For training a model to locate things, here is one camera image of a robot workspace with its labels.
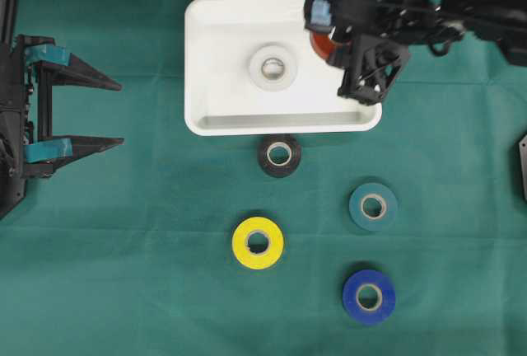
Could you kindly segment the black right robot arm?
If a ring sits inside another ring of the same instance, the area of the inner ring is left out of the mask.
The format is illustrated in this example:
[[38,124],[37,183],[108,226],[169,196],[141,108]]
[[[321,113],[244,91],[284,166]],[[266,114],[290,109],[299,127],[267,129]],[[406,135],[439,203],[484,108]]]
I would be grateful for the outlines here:
[[497,45],[505,60],[526,65],[526,0],[331,0],[345,47],[330,63],[344,70],[338,96],[381,103],[409,60],[409,46],[436,57],[468,32]]

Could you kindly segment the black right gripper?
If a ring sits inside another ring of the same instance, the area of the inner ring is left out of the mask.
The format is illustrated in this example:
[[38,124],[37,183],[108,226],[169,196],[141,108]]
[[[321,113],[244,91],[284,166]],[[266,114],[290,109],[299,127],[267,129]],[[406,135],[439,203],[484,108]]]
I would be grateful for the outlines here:
[[409,59],[408,46],[360,34],[349,43],[336,46],[329,56],[329,65],[343,70],[338,96],[362,105],[376,105],[385,100]]

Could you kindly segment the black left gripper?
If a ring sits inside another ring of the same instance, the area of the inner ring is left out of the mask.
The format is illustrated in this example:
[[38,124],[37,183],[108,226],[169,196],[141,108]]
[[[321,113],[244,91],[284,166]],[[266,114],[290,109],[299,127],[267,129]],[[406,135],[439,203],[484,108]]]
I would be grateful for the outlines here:
[[[19,35],[12,49],[1,45],[1,216],[5,217],[26,197],[26,181],[47,178],[54,166],[104,152],[124,143],[123,138],[52,136],[52,86],[77,86],[121,91],[115,80],[93,68],[54,39]],[[29,96],[35,66],[43,88],[39,104],[38,142],[29,120]]]

